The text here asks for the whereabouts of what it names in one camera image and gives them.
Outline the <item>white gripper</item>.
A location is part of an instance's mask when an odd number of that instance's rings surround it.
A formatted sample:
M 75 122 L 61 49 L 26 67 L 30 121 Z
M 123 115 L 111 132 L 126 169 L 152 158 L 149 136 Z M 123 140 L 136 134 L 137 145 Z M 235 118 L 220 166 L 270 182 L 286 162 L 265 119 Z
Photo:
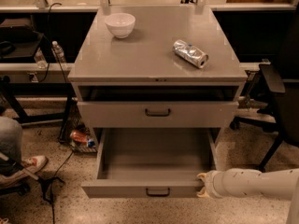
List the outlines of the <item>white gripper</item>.
M 197 179 L 205 182 L 205 186 L 196 192 L 198 198 L 224 198 L 227 194 L 223 184 L 224 172 L 221 171 L 209 171 L 207 173 L 200 173 L 197 175 Z

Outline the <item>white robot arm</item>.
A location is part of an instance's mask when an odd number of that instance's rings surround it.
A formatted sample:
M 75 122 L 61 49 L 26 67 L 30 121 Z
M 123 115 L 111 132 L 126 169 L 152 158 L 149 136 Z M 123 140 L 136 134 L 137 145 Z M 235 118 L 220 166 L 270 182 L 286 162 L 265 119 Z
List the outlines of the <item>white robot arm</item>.
M 299 169 L 262 173 L 253 169 L 232 168 L 227 171 L 200 173 L 203 187 L 199 198 L 245 198 L 256 195 L 290 200 L 286 224 L 299 224 Z

